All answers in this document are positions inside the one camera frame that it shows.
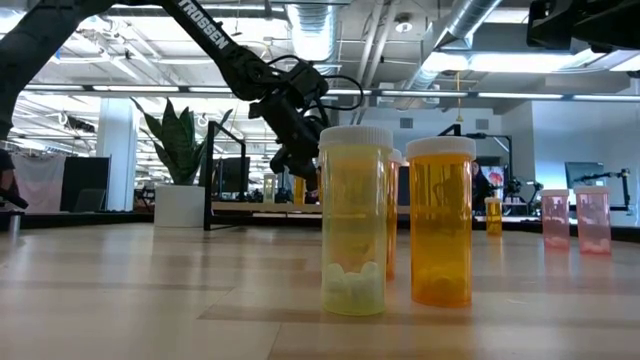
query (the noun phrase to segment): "person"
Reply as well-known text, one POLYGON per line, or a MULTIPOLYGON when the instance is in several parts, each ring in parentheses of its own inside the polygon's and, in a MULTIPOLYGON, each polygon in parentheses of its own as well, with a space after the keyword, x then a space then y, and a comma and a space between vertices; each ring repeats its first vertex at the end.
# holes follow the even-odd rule
POLYGON ((0 188, 12 195, 20 196, 14 174, 15 168, 11 154, 5 149, 0 149, 0 188))
POLYGON ((491 183, 482 173, 477 162, 471 163, 472 202, 473 211, 484 211, 484 199, 491 196, 491 183))

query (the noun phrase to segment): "pill bottle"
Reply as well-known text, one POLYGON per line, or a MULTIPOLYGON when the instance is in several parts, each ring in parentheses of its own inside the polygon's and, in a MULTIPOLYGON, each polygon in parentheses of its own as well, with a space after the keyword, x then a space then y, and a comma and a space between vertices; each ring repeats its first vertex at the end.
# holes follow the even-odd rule
POLYGON ((569 190, 545 189, 540 197, 544 249, 569 251, 569 190))
POLYGON ((320 134, 322 304, 353 316, 385 309, 387 192, 393 136, 371 126, 320 134))
POLYGON ((318 177, 318 202, 322 204, 322 159, 318 158, 318 167, 316 169, 316 176, 318 177))
POLYGON ((295 205, 304 205, 304 196, 307 191, 305 181, 297 176, 294 176, 293 179, 293 203, 295 205))
POLYGON ((389 158, 389 191, 387 193, 387 280, 395 278, 396 239, 398 236, 398 173, 404 159, 398 149, 389 158))
POLYGON ((487 235, 502 236, 502 201, 498 198, 485 198, 484 204, 487 212, 487 235))
POLYGON ((471 162, 475 142, 441 136, 407 144, 411 298, 440 307, 471 304, 471 162))
POLYGON ((576 186, 580 254, 611 255, 609 189, 606 186, 576 186))

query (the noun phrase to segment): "desk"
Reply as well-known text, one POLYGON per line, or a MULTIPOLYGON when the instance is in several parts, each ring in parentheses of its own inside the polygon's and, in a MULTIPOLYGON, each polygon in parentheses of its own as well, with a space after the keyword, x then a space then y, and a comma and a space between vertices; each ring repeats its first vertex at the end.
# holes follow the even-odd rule
POLYGON ((30 230, 0 238, 0 357, 640 359, 640 246, 587 258, 473 235, 471 308, 411 302, 401 232, 386 313, 354 318, 320 308, 317 230, 30 230))

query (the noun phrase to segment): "white bottle cap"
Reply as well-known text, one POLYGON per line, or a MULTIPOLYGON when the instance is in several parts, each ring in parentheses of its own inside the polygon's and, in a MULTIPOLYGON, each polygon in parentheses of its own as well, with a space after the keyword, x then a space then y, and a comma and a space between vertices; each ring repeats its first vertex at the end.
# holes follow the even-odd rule
POLYGON ((540 196, 569 196, 569 190, 549 189, 541 190, 540 196))
POLYGON ((404 163, 404 159, 402 158, 402 153, 398 149, 393 149, 391 152, 391 156, 389 157, 389 161, 394 162, 396 164, 404 163))
POLYGON ((460 154, 476 158, 476 142, 460 136, 436 136, 407 144, 407 159, 425 155, 460 154))
POLYGON ((606 186, 576 186, 573 188, 576 194, 608 194, 609 189, 606 186))
POLYGON ((320 133, 319 148, 334 145, 374 145, 393 149, 391 130, 375 126, 345 125, 324 129, 320 133))

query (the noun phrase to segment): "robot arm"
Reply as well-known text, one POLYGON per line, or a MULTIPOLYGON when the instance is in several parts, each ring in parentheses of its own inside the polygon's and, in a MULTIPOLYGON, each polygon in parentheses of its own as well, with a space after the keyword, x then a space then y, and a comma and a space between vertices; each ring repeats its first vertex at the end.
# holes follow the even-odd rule
POLYGON ((327 81, 312 64, 295 58, 289 72, 271 67, 250 50, 236 44, 195 0, 41 0, 0 41, 0 139, 12 127, 11 116, 18 95, 84 19, 116 3, 130 6, 159 5, 173 17, 213 59, 234 95, 251 104, 250 117, 262 117, 275 132, 282 148, 271 161, 280 173, 307 180, 315 190, 316 172, 312 158, 318 156, 320 131, 328 125, 320 98, 327 93, 327 81), (318 107, 321 118, 305 117, 318 107))

